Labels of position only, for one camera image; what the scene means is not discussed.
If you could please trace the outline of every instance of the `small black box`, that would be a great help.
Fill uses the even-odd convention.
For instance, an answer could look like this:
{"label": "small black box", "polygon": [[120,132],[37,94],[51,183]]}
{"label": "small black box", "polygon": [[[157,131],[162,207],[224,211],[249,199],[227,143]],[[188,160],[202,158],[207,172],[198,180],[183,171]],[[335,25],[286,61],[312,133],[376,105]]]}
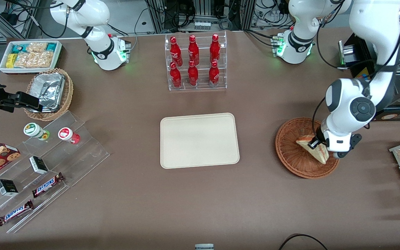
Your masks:
{"label": "small black box", "polygon": [[5,196],[15,196],[18,194],[18,190],[13,181],[4,179],[0,179],[0,192]]}
{"label": "small black box", "polygon": [[32,156],[29,158],[29,160],[30,165],[32,165],[33,171],[39,174],[46,174],[49,171],[43,159],[39,158],[38,156]]}

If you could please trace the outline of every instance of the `small jar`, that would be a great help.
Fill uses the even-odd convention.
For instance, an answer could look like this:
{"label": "small jar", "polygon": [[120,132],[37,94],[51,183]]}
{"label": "small jar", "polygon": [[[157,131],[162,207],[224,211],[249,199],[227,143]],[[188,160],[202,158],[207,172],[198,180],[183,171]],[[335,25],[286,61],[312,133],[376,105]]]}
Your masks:
{"label": "small jar", "polygon": [[80,135],[74,133],[70,128],[62,128],[58,132],[58,137],[63,141],[68,141],[71,144],[77,144],[80,141]]}
{"label": "small jar", "polygon": [[38,124],[31,122],[24,127],[24,134],[33,138],[38,138],[40,141],[45,141],[49,138],[49,131],[41,128]]}

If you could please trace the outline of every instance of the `snickers bar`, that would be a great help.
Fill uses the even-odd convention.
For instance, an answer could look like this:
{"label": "snickers bar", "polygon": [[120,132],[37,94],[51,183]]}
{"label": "snickers bar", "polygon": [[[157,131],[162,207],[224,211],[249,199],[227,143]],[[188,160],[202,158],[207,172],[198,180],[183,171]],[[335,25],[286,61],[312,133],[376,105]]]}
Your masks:
{"label": "snickers bar", "polygon": [[9,220],[15,218],[16,216],[21,215],[23,212],[27,210],[33,210],[33,203],[31,200],[28,200],[26,204],[20,206],[19,208],[13,210],[12,212],[6,214],[6,216],[0,217],[0,226],[7,223]]}
{"label": "snickers bar", "polygon": [[33,197],[34,198],[38,197],[40,194],[46,192],[51,187],[55,186],[61,180],[64,180],[64,176],[61,174],[61,172],[59,172],[59,174],[55,175],[52,179],[48,180],[46,183],[41,185],[39,188],[33,190],[32,191]]}

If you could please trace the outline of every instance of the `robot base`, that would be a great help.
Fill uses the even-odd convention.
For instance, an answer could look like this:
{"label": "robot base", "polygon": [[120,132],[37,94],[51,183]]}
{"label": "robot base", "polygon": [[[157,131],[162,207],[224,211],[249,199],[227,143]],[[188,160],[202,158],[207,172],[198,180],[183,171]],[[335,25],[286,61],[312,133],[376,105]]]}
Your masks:
{"label": "robot base", "polygon": [[95,62],[100,66],[100,68],[104,70],[114,70],[122,64],[126,64],[129,62],[131,44],[126,43],[124,40],[121,40],[117,37],[112,37],[111,39],[114,42],[114,50],[108,55],[106,59],[97,60],[95,55],[92,53]]}
{"label": "robot base", "polygon": [[291,30],[286,30],[284,33],[279,33],[277,37],[271,38],[271,45],[278,46],[277,48],[273,48],[273,56],[280,57],[285,62],[291,64],[299,64],[305,60],[305,58],[311,53],[311,44],[308,50],[304,47],[303,52],[297,52],[288,41],[289,33]]}

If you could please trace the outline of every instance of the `white tray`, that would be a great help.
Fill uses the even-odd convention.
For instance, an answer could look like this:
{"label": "white tray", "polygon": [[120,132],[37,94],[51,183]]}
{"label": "white tray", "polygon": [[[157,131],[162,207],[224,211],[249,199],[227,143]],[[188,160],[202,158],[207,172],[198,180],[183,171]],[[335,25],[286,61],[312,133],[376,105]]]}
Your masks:
{"label": "white tray", "polygon": [[240,160],[231,113],[166,117],[160,122],[165,169],[235,164]]}
{"label": "white tray", "polygon": [[[31,42],[35,43],[49,43],[49,44],[57,44],[55,47],[55,51],[53,53],[52,62],[50,63],[50,67],[48,68],[6,68],[7,57],[13,49],[13,46],[16,44],[28,44]],[[32,74],[32,73],[39,73],[54,69],[57,65],[58,58],[60,57],[62,44],[59,41],[54,40],[33,40],[33,41],[15,41],[9,42],[7,44],[6,50],[4,52],[3,59],[1,59],[0,63],[0,71],[6,74]]]}

